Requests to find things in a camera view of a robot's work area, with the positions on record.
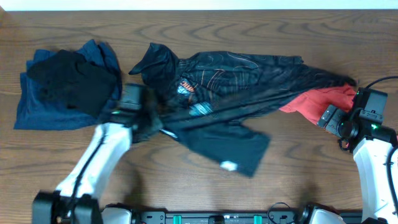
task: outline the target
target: red fabric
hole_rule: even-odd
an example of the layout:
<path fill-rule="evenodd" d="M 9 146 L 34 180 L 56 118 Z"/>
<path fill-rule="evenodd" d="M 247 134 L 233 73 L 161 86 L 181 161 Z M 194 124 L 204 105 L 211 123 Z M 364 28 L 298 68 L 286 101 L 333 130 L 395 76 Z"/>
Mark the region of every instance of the red fabric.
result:
<path fill-rule="evenodd" d="M 353 107 L 355 94 L 356 92 L 349 84 L 319 90 L 310 90 L 279 109 L 286 113 L 298 111 L 313 124 L 317 124 L 329 105 L 334 105 L 348 112 Z"/>

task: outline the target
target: wood grain surface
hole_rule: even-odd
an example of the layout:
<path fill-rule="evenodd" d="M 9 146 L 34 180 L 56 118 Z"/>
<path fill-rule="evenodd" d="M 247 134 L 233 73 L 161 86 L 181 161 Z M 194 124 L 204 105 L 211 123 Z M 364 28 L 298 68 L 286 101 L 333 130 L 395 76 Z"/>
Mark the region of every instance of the wood grain surface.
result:
<path fill-rule="evenodd" d="M 350 75 L 365 86 L 398 72 L 397 11 L 101 11 L 5 13 L 0 28 L 0 223 L 30 223 L 40 190 L 53 190 L 83 154 L 93 127 L 75 131 L 13 130 L 21 96 L 19 74 L 36 49 L 79 49 L 108 42 L 125 82 L 150 42 L 180 58 L 206 50 L 301 55 L 306 64 Z M 398 81 L 375 88 L 389 94 L 385 125 L 398 128 Z M 246 124 L 267 133 L 271 146 L 248 179 L 162 134 L 133 145 L 111 176 L 101 204 L 125 202 L 168 210 L 263 210 L 303 197 L 338 209 L 360 209 L 351 154 L 298 113 L 280 111 Z"/>

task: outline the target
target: garment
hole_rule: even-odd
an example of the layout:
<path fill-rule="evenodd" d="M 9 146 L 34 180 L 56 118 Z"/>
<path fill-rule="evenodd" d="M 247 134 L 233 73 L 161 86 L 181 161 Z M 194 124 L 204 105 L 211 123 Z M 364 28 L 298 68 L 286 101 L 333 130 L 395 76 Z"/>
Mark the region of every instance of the garment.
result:
<path fill-rule="evenodd" d="M 275 111 L 311 89 L 355 85 L 349 77 L 304 65 L 298 56 L 219 51 L 179 59 L 153 43 L 129 72 L 138 73 L 158 96 L 166 131 L 248 176 L 254 175 L 269 138 L 244 127 L 244 119 Z"/>
<path fill-rule="evenodd" d="M 309 90 L 279 109 L 286 113 L 298 111 L 311 123 L 317 124 L 329 105 L 334 105 L 345 112 L 349 112 L 353 107 L 355 94 L 356 92 L 349 84 Z"/>
<path fill-rule="evenodd" d="M 91 69 L 94 67 L 95 71 L 101 71 L 101 73 L 105 71 L 114 77 L 111 79 L 116 78 L 116 82 L 113 84 L 111 94 L 109 95 L 109 99 L 106 100 L 103 110 L 111 109 L 116 105 L 115 100 L 120 98 L 122 90 L 120 77 L 121 72 L 115 54 L 105 43 L 99 43 L 96 45 L 94 40 L 90 40 L 75 53 L 66 52 L 64 50 L 60 51 L 59 53 L 63 54 L 64 56 L 73 54 L 75 56 L 74 60 L 79 62 L 85 61 L 83 66 L 79 65 L 79 69 L 83 71 L 83 73 L 87 73 L 87 69 L 91 71 Z M 36 50 L 33 60 L 27 61 L 26 63 L 27 70 L 40 62 L 45 63 L 46 60 L 55 57 L 56 55 L 57 53 L 50 52 L 48 50 Z M 46 73 L 48 76 L 50 76 L 52 74 L 51 72 L 55 69 L 55 65 L 50 65 L 48 69 L 45 67 L 41 68 L 42 72 Z M 84 87 L 91 88 L 90 85 L 86 85 L 90 83 L 83 83 Z M 60 95 L 59 93 L 50 91 L 53 93 L 53 95 L 46 95 L 45 91 L 43 90 L 44 84 L 45 83 L 40 84 L 31 79 L 28 77 L 27 73 L 21 73 L 22 95 L 17 108 L 17 119 L 14 129 L 72 130 L 93 125 L 97 122 L 97 118 L 95 118 L 93 115 L 89 115 L 77 110 L 74 103 L 68 104 L 63 100 L 56 100 L 56 98 L 62 94 Z M 87 92 L 77 95 L 77 97 L 84 96 L 88 96 Z"/>

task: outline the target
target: blue folded cloth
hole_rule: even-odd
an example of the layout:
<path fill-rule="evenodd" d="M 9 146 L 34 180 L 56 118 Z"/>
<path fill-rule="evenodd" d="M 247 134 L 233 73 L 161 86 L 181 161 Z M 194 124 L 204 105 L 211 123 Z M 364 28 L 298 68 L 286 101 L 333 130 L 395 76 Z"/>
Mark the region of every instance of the blue folded cloth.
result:
<path fill-rule="evenodd" d="M 117 78 L 117 85 L 110 99 L 106 102 L 104 110 L 116 106 L 122 91 L 121 71 L 113 51 L 105 44 L 95 44 L 94 40 L 88 41 L 76 53 L 82 54 L 87 62 L 105 68 Z M 33 60 L 26 62 L 26 70 L 37 63 L 54 56 L 56 53 L 48 50 L 36 50 Z M 97 119 L 84 114 L 76 109 L 70 109 L 61 101 L 46 101 L 40 97 L 42 86 L 21 73 L 21 100 L 17 108 L 17 120 L 14 129 L 31 130 L 74 130 L 96 124 Z"/>

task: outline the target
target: white wall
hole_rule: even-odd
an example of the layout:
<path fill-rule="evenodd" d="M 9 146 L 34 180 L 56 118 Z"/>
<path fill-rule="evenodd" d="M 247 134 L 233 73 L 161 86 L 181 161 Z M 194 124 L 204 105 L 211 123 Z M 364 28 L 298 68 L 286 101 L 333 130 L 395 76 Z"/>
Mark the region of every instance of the white wall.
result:
<path fill-rule="evenodd" d="M 6 11 L 398 9 L 398 0 L 0 0 Z"/>

